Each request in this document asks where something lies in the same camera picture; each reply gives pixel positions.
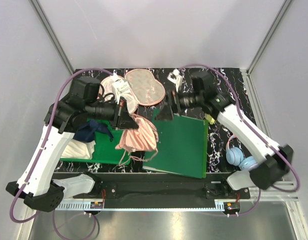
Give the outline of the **pink satin bra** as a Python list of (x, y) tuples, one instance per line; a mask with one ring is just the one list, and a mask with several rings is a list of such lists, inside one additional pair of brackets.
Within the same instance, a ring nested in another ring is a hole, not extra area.
[[(118, 163), (118, 166), (125, 165), (129, 159), (141, 162), (149, 162), (158, 154), (157, 143), (159, 136), (156, 126), (148, 119), (131, 114), (132, 119), (138, 124), (138, 129), (125, 129), (119, 143), (116, 145), (116, 150), (124, 150), (124, 153)], [(134, 152), (153, 152), (149, 158), (140, 158), (132, 156)]]

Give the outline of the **green plastic bin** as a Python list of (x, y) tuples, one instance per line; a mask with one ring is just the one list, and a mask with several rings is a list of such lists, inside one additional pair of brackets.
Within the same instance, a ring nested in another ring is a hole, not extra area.
[(115, 149), (115, 147), (119, 143), (123, 131), (115, 130), (106, 120), (96, 120), (96, 121), (108, 125), (109, 130), (114, 136), (113, 141), (110, 141), (107, 135), (96, 132), (94, 139), (94, 141), (96, 142), (95, 151), (93, 153), (92, 159), (60, 158), (60, 160), (65, 162), (101, 163), (101, 164), (118, 165), (124, 153), (124, 150)]

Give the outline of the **pink mesh laundry bag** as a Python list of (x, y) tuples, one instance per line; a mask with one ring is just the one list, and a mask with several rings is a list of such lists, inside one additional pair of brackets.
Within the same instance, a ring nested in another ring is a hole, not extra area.
[[(99, 88), (99, 95), (107, 101), (116, 100), (111, 88), (112, 76), (103, 79)], [(136, 112), (138, 106), (154, 106), (165, 97), (164, 86), (147, 69), (130, 70), (121, 77), (130, 85), (131, 93), (122, 94), (121, 97), (127, 101), (128, 112), (131, 114)]]

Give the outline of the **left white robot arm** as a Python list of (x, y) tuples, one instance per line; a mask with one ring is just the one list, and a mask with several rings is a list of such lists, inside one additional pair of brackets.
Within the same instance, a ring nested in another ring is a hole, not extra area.
[(81, 173), (66, 179), (53, 179), (54, 170), (78, 129), (91, 120), (105, 120), (120, 130), (137, 129), (124, 98), (118, 102), (97, 100), (100, 80), (88, 76), (73, 79), (69, 92), (56, 98), (45, 117), (41, 140), (23, 175), (9, 182), (7, 192), (22, 198), (33, 210), (51, 212), (63, 199), (80, 194), (96, 198), (101, 194), (101, 178)]

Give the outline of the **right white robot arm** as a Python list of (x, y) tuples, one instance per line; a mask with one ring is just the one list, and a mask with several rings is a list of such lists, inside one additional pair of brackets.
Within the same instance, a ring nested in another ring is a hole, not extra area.
[(289, 145), (281, 146), (265, 135), (253, 122), (247, 119), (228, 94), (218, 92), (212, 83), (213, 75), (198, 71), (191, 75), (193, 90), (181, 92), (183, 77), (174, 69), (168, 80), (176, 89), (168, 91), (165, 104), (156, 116), (158, 121), (171, 121), (174, 115), (182, 115), (186, 109), (200, 108), (214, 120), (229, 129), (251, 153), (252, 165), (244, 167), (243, 155), (229, 150), (228, 156), (236, 158), (240, 171), (232, 173), (227, 182), (221, 185), (222, 195), (232, 198), (239, 190), (256, 186), (261, 190), (273, 187), (291, 167), (293, 149)]

